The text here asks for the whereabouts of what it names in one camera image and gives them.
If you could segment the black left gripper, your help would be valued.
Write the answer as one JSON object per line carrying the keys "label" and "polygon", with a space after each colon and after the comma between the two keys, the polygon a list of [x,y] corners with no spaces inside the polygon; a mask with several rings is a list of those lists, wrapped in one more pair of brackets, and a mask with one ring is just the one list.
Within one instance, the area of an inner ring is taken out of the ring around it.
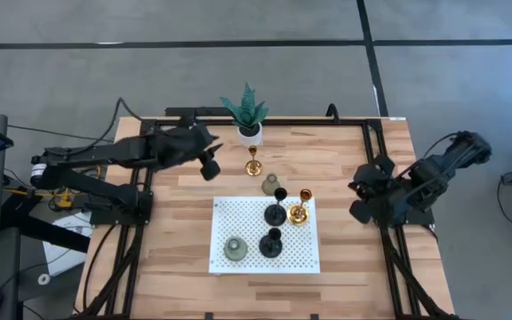
{"label": "black left gripper", "polygon": [[198,123],[193,117],[182,116],[178,125],[164,134],[162,169],[197,159],[202,165],[200,173],[203,178],[216,178],[220,174],[220,167],[214,157],[223,144],[212,144],[218,138],[209,133],[205,124]]}

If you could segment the white paper sheet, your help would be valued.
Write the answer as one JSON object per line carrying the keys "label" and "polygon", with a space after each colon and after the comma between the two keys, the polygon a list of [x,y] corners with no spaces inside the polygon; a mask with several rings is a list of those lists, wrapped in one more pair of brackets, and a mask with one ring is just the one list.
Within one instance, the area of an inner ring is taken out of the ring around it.
{"label": "white paper sheet", "polygon": [[[53,225],[74,231],[75,233],[90,237],[92,235],[92,227],[90,224],[91,214],[78,212],[74,215],[58,219]],[[56,244],[43,242],[45,258],[48,262],[49,276],[59,275],[73,267],[83,264],[86,260],[85,252],[78,252]]]}

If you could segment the tall black candlestick holder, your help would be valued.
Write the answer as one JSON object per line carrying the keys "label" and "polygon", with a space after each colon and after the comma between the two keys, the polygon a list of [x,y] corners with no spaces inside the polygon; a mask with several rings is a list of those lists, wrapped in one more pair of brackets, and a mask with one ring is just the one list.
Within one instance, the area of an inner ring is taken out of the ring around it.
{"label": "tall black candlestick holder", "polygon": [[281,205],[281,202],[287,197],[287,191],[285,188],[277,188],[274,191],[274,197],[276,202],[269,205],[264,212],[264,219],[270,226],[279,227],[286,220],[285,208]]}

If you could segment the tall gold candlestick holder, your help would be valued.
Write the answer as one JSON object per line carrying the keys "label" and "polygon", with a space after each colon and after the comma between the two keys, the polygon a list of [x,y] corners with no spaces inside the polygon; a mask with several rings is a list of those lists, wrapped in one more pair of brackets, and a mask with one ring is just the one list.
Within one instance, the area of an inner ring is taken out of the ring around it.
{"label": "tall gold candlestick holder", "polygon": [[309,220],[309,210],[306,203],[312,198],[310,189],[304,188],[300,191],[300,202],[292,205],[287,213],[288,221],[296,227],[304,226]]}

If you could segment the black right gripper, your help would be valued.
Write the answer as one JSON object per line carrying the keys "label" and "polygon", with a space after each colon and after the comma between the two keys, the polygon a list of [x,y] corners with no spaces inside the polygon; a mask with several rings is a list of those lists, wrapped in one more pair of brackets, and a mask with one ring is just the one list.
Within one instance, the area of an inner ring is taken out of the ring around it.
{"label": "black right gripper", "polygon": [[382,207],[391,189],[394,169],[392,160],[383,155],[376,156],[372,164],[363,164],[356,169],[348,187],[356,192],[358,199],[350,206],[349,213],[360,223],[377,220],[384,212]]}

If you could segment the short black candlestick holder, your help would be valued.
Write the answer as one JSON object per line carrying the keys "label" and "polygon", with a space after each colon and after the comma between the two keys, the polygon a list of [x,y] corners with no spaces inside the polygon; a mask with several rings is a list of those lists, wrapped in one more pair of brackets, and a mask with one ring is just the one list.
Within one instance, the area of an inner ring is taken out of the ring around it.
{"label": "short black candlestick holder", "polygon": [[276,258],[283,250],[282,232],[279,228],[271,228],[259,242],[260,253],[269,259]]}

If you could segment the olive round vase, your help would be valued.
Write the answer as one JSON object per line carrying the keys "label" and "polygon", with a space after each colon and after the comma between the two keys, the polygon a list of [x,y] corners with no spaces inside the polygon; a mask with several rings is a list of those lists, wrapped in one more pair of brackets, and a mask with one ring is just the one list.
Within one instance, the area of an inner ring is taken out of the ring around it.
{"label": "olive round vase", "polygon": [[277,176],[274,173],[270,173],[267,175],[266,179],[261,183],[261,189],[265,195],[272,196],[274,195],[277,188],[280,188],[281,185],[278,181]]}

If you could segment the grey-green vase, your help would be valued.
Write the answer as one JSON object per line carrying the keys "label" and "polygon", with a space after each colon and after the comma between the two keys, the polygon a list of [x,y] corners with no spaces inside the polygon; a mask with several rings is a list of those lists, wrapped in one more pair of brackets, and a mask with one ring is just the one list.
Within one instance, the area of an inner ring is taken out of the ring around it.
{"label": "grey-green vase", "polygon": [[247,255],[248,245],[243,238],[232,236],[226,240],[223,251],[228,260],[240,261]]}

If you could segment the yellow clamp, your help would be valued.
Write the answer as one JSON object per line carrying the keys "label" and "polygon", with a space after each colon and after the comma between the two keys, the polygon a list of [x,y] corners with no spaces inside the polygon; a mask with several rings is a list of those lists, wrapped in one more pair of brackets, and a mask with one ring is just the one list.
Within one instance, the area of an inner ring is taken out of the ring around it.
{"label": "yellow clamp", "polygon": [[60,210],[69,210],[73,206],[75,196],[66,188],[60,191],[54,198],[55,207]]}

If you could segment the green plant in white pot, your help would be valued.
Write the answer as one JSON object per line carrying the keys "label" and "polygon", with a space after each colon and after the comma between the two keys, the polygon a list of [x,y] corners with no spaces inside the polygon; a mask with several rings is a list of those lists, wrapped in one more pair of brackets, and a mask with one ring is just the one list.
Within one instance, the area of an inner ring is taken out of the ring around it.
{"label": "green plant in white pot", "polygon": [[263,138],[262,122],[268,115],[268,107],[264,101],[256,103],[255,90],[245,83],[239,106],[225,97],[220,97],[220,100],[231,113],[242,144],[246,147],[259,146]]}

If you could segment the white perforated metal shelf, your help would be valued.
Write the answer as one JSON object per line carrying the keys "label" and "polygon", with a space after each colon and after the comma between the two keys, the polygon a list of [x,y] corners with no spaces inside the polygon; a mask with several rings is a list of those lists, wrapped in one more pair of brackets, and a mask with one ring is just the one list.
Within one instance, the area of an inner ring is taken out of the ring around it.
{"label": "white perforated metal shelf", "polygon": [[[308,221],[302,226],[286,221],[279,227],[283,249],[275,258],[261,254],[259,243],[272,228],[265,209],[276,202],[272,196],[216,196],[213,198],[212,233],[208,272],[222,274],[319,274],[320,254],[316,200],[304,203]],[[247,246],[246,255],[232,261],[225,254],[231,237]]]}

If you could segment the black desk frame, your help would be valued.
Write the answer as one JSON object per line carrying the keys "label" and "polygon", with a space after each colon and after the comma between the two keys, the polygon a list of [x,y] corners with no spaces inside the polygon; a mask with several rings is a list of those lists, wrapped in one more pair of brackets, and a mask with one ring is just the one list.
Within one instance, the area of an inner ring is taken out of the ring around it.
{"label": "black desk frame", "polygon": [[87,252],[90,238],[66,228],[30,216],[30,212],[41,202],[40,196],[9,196],[0,207],[1,227],[17,228],[22,236],[65,247],[77,252]]}

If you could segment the short gold candlestick holder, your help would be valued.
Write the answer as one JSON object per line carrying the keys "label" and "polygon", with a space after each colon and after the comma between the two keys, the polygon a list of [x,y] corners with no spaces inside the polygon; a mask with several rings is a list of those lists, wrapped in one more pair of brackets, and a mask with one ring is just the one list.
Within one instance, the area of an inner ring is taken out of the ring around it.
{"label": "short gold candlestick holder", "polygon": [[262,172],[262,164],[260,161],[255,159],[255,156],[257,154],[257,147],[248,147],[248,152],[251,155],[252,159],[246,163],[245,171],[250,176],[258,176]]}

